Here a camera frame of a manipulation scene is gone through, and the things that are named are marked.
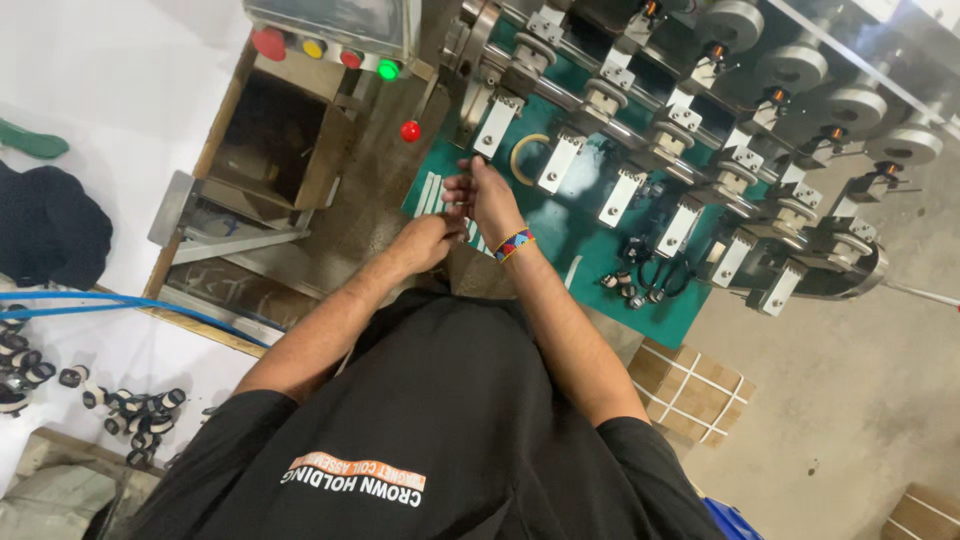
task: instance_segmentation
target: forearm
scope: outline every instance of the forearm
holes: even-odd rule
[[[529,244],[504,266],[554,380],[594,426],[618,416],[649,423],[619,357],[566,291],[536,242]]]
[[[390,290],[405,277],[389,254],[371,260],[284,334],[233,393],[265,388],[302,403],[347,354]]]

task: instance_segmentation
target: beaded bracelet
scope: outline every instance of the beaded bracelet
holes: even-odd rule
[[[520,249],[520,246],[531,241],[536,240],[532,234],[530,234],[530,229],[524,227],[516,233],[507,236],[507,239],[500,242],[500,245],[496,248],[496,251],[493,252],[493,255],[496,257],[496,261],[503,264],[504,260],[514,254],[514,252]]]

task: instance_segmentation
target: green button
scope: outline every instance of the green button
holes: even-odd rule
[[[380,63],[376,66],[376,72],[380,74],[380,77],[383,77],[384,81],[392,81],[400,74],[400,68],[395,61],[380,59]]]

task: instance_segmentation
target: red emergency stop button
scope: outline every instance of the red emergency stop button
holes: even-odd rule
[[[400,138],[407,142],[416,142],[420,138],[420,124],[414,120],[407,120],[400,126]]]
[[[253,46],[261,55],[272,61],[283,61],[287,58],[286,38],[276,28],[254,30]]]
[[[363,53],[354,53],[353,51],[345,50],[340,53],[340,61],[350,69],[359,69],[360,62],[363,61]]]

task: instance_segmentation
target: man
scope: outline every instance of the man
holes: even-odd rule
[[[260,358],[132,537],[721,537],[619,358],[522,241],[506,182],[460,167],[448,215],[412,221]],[[523,310],[413,289],[376,311],[465,217],[516,247],[498,258]]]

